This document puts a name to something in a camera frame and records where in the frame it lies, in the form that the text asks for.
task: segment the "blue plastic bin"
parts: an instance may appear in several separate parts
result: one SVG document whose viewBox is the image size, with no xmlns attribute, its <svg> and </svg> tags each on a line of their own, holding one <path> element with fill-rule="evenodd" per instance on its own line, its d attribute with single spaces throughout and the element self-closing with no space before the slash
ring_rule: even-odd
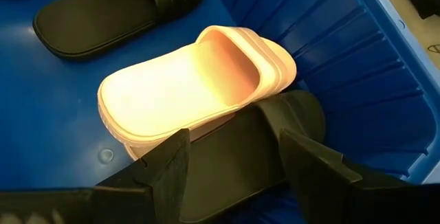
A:
<svg viewBox="0 0 440 224">
<path fill-rule="evenodd" d="M 284 46 L 297 87 L 320 99 L 326 144 L 412 183 L 440 180 L 439 72 L 387 0 L 204 0 L 199 8 L 85 64 L 48 52 L 32 18 L 54 0 L 0 0 L 0 188 L 92 186 L 130 163 L 96 110 L 112 72 L 239 25 Z M 302 223 L 286 188 L 224 218 Z"/>
</svg>

